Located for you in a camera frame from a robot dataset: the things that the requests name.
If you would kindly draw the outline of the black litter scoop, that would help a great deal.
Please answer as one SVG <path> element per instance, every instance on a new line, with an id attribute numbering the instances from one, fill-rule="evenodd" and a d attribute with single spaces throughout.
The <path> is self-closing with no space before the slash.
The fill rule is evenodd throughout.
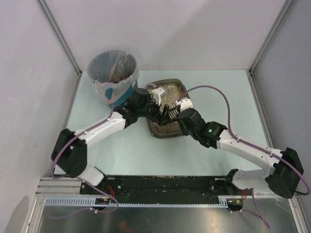
<path id="1" fill-rule="evenodd" d="M 180 109 L 178 109 L 177 107 L 169 110 L 169 116 L 171 119 L 175 119 L 179 113 L 180 113 Z"/>

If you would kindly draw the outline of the brown litter box tray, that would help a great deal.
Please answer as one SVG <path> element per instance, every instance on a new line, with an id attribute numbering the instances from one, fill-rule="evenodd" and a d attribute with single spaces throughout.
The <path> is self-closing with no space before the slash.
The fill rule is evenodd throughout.
<path id="1" fill-rule="evenodd" d="M 153 84 L 155 85 L 177 85 L 182 88 L 183 93 L 187 90 L 179 79 L 165 79 L 165 80 L 155 81 L 153 82 Z M 174 122 L 172 124 L 167 124 L 165 126 L 158 126 L 156 123 L 151 122 L 149 119 L 146 119 L 146 121 L 147 121 L 147 125 L 148 125 L 151 136 L 155 138 L 172 138 L 172 137 L 182 136 L 181 130 L 177 122 Z"/>

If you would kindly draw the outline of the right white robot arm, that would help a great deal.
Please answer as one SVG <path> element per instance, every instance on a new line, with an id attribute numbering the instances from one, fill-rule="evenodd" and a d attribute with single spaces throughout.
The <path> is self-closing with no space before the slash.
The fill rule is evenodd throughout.
<path id="1" fill-rule="evenodd" d="M 251 171 L 232 170 L 229 177 L 238 189 L 268 187 L 283 198 L 294 196 L 304 172 L 295 150 L 256 145 L 231 134 L 218 122 L 205 122 L 193 108 L 179 113 L 177 122 L 183 135 L 190 135 L 202 146 L 230 152 L 260 167 Z"/>

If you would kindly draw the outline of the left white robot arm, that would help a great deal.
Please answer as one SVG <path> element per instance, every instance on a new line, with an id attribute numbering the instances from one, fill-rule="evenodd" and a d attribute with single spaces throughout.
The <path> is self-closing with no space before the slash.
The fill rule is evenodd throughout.
<path id="1" fill-rule="evenodd" d="M 78 178 L 97 186 L 104 179 L 104 174 L 88 164 L 87 150 L 113 133 L 136 123 L 140 117 L 155 123 L 169 119 L 168 106 L 164 108 L 164 112 L 160 111 L 161 98 L 166 94 L 167 90 L 163 87 L 155 88 L 151 92 L 138 88 L 131 98 L 114 107 L 99 122 L 75 132 L 62 130 L 51 155 L 51 176 L 60 178 L 60 175 L 54 173 L 55 167 L 59 166 L 64 171 L 63 177 Z"/>

